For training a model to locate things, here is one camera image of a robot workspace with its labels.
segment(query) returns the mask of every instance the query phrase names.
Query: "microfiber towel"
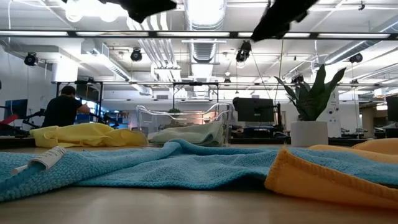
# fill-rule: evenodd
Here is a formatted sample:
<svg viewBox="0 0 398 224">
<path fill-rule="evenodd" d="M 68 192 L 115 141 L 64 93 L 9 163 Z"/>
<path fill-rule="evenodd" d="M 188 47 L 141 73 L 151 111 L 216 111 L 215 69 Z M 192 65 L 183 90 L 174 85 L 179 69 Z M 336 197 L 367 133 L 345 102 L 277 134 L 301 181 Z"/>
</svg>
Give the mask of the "microfiber towel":
<svg viewBox="0 0 398 224">
<path fill-rule="evenodd" d="M 67 151 L 47 171 L 34 164 L 10 174 L 33 157 L 0 153 L 0 201 L 67 185 L 210 190 L 251 176 L 280 194 L 398 208 L 398 190 L 385 187 L 398 185 L 398 161 L 379 162 L 351 151 L 203 147 L 175 139 L 162 149 Z"/>
<path fill-rule="evenodd" d="M 51 126 L 33 129 L 37 147 L 100 147 L 100 146 L 146 146 L 145 135 L 128 129 L 113 129 L 105 124 L 85 123 L 65 127 Z"/>
<path fill-rule="evenodd" d="M 182 128 L 167 128 L 153 136 L 150 142 L 164 144 L 172 139 L 184 139 L 199 146 L 218 146 L 223 140 L 223 123 L 215 121 Z"/>
</svg>

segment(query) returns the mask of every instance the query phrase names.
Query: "plastic container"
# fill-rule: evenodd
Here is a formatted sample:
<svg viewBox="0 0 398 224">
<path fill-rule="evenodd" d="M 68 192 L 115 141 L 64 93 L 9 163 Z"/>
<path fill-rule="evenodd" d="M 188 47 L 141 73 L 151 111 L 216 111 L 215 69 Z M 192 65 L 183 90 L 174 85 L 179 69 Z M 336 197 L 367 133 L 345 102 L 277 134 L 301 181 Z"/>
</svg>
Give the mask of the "plastic container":
<svg viewBox="0 0 398 224">
<path fill-rule="evenodd" d="M 232 115 L 233 106 L 229 103 L 213 104 L 206 111 L 181 113 L 152 111 L 139 105 L 137 127 L 155 145 L 181 138 L 202 146 L 227 146 Z"/>
</svg>

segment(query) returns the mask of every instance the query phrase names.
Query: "blue towel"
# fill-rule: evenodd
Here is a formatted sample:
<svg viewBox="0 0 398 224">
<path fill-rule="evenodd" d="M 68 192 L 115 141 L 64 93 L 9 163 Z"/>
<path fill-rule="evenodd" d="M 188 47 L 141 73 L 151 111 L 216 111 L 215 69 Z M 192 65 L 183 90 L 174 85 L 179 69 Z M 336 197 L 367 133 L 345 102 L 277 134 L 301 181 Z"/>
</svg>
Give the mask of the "blue towel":
<svg viewBox="0 0 398 224">
<path fill-rule="evenodd" d="M 289 148 L 309 162 L 379 184 L 398 185 L 398 165 L 371 161 L 350 152 Z M 67 151 L 50 170 L 39 164 L 12 176 L 33 154 L 0 153 L 0 202 L 68 185 L 183 187 L 214 189 L 240 177 L 265 180 L 279 147 L 201 147 L 172 140 L 162 149 Z"/>
</svg>

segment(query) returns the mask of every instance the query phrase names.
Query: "computer monitor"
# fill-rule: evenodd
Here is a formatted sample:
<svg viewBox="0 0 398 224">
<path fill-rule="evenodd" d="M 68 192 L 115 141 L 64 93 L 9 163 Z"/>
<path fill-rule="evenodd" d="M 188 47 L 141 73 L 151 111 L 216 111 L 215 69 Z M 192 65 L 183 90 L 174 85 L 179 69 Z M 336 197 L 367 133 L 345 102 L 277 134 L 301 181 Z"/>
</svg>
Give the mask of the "computer monitor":
<svg viewBox="0 0 398 224">
<path fill-rule="evenodd" d="M 387 116 L 389 121 L 398 121 L 398 96 L 388 96 L 387 101 Z"/>
<path fill-rule="evenodd" d="M 235 110 L 238 112 L 238 121 L 274 122 L 272 99 L 238 98 Z"/>
<path fill-rule="evenodd" d="M 27 99 L 24 100 L 7 100 L 5 103 L 6 109 L 4 112 L 4 119 L 13 114 L 18 115 L 18 119 L 24 119 L 27 111 Z"/>
</svg>

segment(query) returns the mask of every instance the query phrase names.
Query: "table surface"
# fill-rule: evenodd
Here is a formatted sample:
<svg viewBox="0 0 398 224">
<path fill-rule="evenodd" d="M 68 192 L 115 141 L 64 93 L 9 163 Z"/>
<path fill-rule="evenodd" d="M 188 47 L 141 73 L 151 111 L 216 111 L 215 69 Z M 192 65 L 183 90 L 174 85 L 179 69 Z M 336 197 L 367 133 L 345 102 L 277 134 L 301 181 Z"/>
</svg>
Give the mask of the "table surface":
<svg viewBox="0 0 398 224">
<path fill-rule="evenodd" d="M 41 153 L 46 149 L 5 151 Z M 0 223 L 395 224 L 398 223 L 398 213 L 394 210 L 286 197 L 265 189 L 192 191 L 65 187 L 46 194 L 1 203 Z"/>
</svg>

